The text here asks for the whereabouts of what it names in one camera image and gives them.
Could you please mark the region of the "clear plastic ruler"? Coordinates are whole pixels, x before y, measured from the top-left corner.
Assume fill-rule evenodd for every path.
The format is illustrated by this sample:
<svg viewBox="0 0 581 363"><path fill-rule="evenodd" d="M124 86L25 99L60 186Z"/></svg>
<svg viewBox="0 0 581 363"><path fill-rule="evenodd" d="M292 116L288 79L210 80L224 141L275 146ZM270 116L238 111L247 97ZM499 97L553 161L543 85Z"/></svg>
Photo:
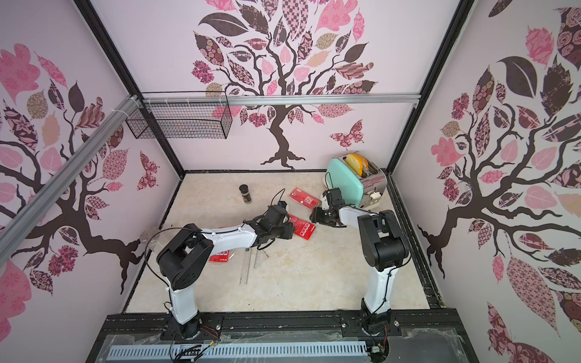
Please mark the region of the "clear plastic ruler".
<svg viewBox="0 0 581 363"><path fill-rule="evenodd" d="M252 250L250 248L246 248L243 253L243 260L241 265L241 276L239 280L240 285L246 285L248 283L251 268L251 260L252 260Z"/></svg>

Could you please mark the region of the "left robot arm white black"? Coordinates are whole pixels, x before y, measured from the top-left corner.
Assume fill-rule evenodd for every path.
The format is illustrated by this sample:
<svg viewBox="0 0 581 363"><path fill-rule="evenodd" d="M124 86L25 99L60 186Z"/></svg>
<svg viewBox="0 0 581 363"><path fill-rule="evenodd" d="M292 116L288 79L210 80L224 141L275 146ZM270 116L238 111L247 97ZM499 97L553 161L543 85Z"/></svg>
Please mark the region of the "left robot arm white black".
<svg viewBox="0 0 581 363"><path fill-rule="evenodd" d="M170 321L178 337L192 339L201 330L201 313L195 302L194 283L210 258L237 249L264 249L277 239L290 240L295 227L287 204L268 206L265 213L232 228L203 229L187 224L157 254L161 278L167 285Z"/></svg>

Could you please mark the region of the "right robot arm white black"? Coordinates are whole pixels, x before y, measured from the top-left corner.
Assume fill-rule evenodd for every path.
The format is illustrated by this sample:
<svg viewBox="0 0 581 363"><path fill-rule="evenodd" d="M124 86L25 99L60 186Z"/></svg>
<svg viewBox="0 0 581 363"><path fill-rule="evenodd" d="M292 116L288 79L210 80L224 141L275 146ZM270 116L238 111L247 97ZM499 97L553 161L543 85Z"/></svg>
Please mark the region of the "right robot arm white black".
<svg viewBox="0 0 581 363"><path fill-rule="evenodd" d="M364 259L370 268L363 297L361 326L375 333L391 324L392 293L399 270L410 261L409 240L391 210L375 212L345 202L340 189L322 193L310 215L313 224L359 231Z"/></svg>

